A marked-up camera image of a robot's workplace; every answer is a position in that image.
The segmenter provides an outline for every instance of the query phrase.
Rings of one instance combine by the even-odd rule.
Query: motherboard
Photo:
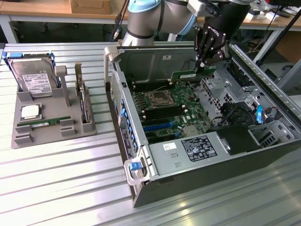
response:
[[[134,104],[150,144],[196,136],[211,127],[208,112],[199,103],[198,85],[199,80],[187,76],[147,84],[132,82]]]

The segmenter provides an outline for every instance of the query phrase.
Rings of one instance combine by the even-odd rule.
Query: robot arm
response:
[[[240,27],[254,0],[129,0],[128,31],[123,46],[153,45],[156,30],[185,35],[197,16],[205,16],[203,28],[195,27],[196,70],[227,59],[227,42]]]

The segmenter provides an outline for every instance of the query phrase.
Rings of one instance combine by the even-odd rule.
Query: cpu socket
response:
[[[172,99],[170,92],[168,90],[162,91],[152,91],[146,94],[153,107],[165,106],[165,105],[173,105],[174,100]]]

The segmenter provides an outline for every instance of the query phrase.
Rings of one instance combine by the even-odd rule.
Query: hard drive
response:
[[[19,91],[29,91],[32,97],[52,95],[52,89],[60,87],[60,81],[55,75],[54,55],[36,54],[24,55],[11,53],[4,60],[12,71]]]

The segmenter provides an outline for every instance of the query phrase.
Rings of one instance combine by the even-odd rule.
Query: aluminum profile table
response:
[[[105,96],[103,49],[108,45],[115,44],[6,45],[4,51],[8,53],[51,50],[57,65],[67,66],[70,86],[75,81],[74,62],[81,61],[83,79],[92,96],[97,135],[10,149],[16,82],[2,60],[0,225],[301,224],[300,151],[267,168],[134,209]]]

